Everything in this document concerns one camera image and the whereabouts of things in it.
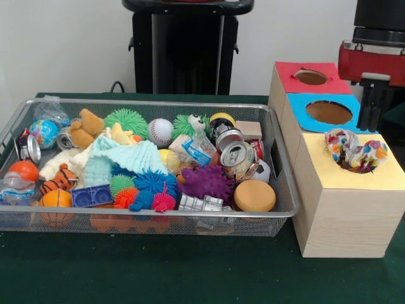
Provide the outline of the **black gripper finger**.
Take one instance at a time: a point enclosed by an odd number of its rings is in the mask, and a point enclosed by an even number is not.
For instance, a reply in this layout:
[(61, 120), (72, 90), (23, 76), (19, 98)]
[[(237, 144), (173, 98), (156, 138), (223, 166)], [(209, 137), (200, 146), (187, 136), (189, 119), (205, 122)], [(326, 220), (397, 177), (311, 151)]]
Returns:
[(370, 112), (370, 131), (375, 132), (378, 127), (382, 110), (385, 106), (387, 94), (389, 91), (388, 85), (375, 85), (371, 94), (371, 112)]
[(361, 108), (359, 112), (359, 129), (367, 130), (371, 115), (371, 93), (372, 83), (363, 83), (363, 95), (361, 99)]

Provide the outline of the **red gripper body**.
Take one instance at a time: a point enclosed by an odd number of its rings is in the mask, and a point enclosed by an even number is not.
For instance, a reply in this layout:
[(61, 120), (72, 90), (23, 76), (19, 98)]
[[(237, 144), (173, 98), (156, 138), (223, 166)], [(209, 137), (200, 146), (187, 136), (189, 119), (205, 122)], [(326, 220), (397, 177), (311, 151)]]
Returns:
[(384, 80), (404, 84), (404, 48), (344, 40), (339, 48), (339, 77), (352, 82)]

